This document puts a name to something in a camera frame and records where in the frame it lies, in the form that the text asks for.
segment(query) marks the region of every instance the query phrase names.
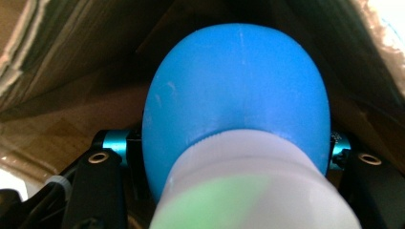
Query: brown cardboard surface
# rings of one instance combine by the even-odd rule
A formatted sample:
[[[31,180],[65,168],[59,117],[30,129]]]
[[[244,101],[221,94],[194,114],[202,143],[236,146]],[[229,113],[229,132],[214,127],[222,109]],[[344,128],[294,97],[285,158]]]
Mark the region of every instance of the brown cardboard surface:
[[[102,129],[140,121],[148,84],[108,78],[116,63],[0,114],[0,165],[40,185],[84,153]]]
[[[0,1],[0,53],[8,44],[27,0]]]

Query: blue ball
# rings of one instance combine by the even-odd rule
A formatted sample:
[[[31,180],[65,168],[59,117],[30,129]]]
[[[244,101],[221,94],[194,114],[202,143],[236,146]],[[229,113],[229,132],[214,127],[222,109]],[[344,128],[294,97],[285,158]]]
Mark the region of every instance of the blue ball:
[[[278,135],[322,173],[328,167],[330,112],[322,78],[299,44],[266,27],[225,24],[185,37],[156,72],[142,125],[155,200],[182,152],[228,130]]]

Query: screw hole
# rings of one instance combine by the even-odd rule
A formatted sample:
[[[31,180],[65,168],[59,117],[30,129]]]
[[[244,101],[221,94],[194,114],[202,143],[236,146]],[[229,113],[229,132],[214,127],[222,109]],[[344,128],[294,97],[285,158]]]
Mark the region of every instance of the screw hole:
[[[382,163],[378,157],[368,154],[360,154],[358,155],[358,158],[360,158],[363,162],[371,165],[380,165]]]
[[[106,159],[108,159],[108,154],[101,152],[101,153],[91,155],[89,157],[89,162],[92,164],[98,164],[98,163],[103,162]]]

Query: black plastic part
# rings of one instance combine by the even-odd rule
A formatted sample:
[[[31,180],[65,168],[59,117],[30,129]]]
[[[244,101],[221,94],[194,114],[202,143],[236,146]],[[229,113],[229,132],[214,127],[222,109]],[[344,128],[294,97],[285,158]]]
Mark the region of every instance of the black plastic part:
[[[93,138],[91,148],[92,149],[102,149],[105,136],[107,135],[108,132],[109,132],[108,130],[101,130],[101,131],[97,132],[97,134]]]
[[[135,200],[150,199],[152,197],[146,178],[143,163],[141,132],[133,131],[127,136],[127,163],[131,171],[131,179],[134,185]]]
[[[405,178],[381,156],[381,164],[349,154],[339,192],[356,213],[363,228],[405,228]],[[374,163],[373,158],[366,156]]]
[[[99,153],[108,157],[102,160],[103,155],[95,156]],[[96,163],[90,162],[92,156]],[[120,162],[121,157],[111,150],[84,154],[77,164],[72,196],[66,207],[62,228],[91,228],[87,226],[94,224],[87,222],[94,222],[93,219],[97,220],[97,228],[126,228]]]
[[[12,189],[0,190],[0,219],[2,219],[12,208],[15,208],[20,204],[21,198],[17,191]]]

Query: cardboard box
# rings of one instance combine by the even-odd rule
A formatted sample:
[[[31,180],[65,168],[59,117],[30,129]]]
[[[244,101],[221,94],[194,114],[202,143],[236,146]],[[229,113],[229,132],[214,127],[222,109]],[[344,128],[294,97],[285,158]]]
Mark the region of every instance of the cardboard box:
[[[206,26],[242,22],[296,39],[324,77],[333,127],[405,173],[403,51],[378,43],[383,34],[373,28],[383,27],[368,21],[375,14],[366,3],[28,1],[14,34],[1,34],[0,47],[5,39],[9,45],[0,62],[0,166],[41,186],[98,130],[140,122],[155,70],[177,42]],[[8,28],[19,10],[12,15],[4,17]]]

